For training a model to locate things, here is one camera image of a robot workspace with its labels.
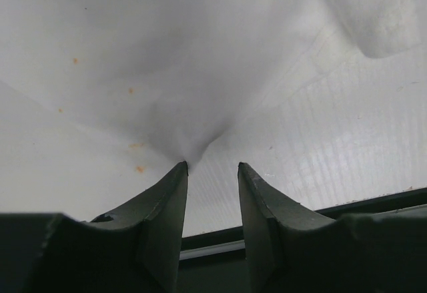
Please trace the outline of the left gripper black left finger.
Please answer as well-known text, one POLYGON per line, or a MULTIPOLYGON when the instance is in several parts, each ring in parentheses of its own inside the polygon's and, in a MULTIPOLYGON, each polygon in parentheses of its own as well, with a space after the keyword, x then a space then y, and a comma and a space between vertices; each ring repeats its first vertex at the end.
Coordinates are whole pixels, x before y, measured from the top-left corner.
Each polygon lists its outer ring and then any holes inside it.
POLYGON ((187 186, 187 162, 180 162, 155 185, 89 223, 110 233, 136 231, 135 261, 166 292, 176 291, 187 186))

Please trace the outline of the white t shirt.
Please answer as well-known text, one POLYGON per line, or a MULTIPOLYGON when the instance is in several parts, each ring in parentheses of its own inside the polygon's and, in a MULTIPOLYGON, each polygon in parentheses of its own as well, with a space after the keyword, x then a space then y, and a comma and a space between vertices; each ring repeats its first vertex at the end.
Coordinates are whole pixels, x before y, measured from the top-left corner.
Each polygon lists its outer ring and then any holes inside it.
POLYGON ((311 209, 426 186, 426 0, 1 0, 1 211, 90 220, 189 164, 311 209))

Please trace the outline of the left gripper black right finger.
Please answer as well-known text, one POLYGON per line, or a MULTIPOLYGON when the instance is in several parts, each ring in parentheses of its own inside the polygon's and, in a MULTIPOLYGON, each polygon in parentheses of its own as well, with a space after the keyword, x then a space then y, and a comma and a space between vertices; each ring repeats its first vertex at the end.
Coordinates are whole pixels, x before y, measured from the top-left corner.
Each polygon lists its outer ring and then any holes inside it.
POLYGON ((244 162, 238 165, 238 188, 250 286, 252 292, 264 292, 276 276, 290 269, 288 236, 299 236, 334 220, 281 193, 244 162))

